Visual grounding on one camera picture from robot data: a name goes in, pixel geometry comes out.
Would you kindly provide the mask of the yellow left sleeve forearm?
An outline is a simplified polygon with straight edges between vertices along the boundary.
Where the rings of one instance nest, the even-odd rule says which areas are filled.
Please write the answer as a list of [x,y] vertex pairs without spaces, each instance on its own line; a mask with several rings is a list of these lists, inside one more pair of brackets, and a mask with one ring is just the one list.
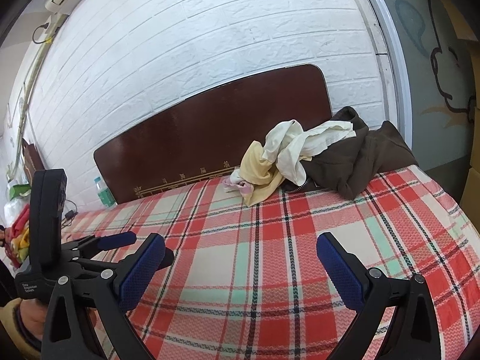
[[1,307],[1,358],[39,359],[41,342],[24,326],[20,317],[19,298]]

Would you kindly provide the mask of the person's left hand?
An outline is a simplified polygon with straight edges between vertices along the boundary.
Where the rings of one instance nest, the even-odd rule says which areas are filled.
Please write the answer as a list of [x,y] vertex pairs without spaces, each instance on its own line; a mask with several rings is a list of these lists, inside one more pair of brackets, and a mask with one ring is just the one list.
[[19,315],[26,330],[39,341],[42,340],[48,308],[37,299],[22,300]]

